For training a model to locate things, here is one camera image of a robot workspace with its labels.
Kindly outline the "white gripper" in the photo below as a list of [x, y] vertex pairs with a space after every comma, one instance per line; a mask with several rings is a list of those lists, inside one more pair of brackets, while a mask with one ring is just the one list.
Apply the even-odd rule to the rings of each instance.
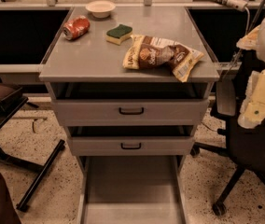
[[[247, 35], [240, 38], [236, 47], [244, 50], [257, 49], [257, 57], [265, 62], [265, 18]], [[245, 99], [240, 108], [238, 124], [245, 129], [254, 129], [265, 119], [265, 69], [253, 71], [248, 79]]]

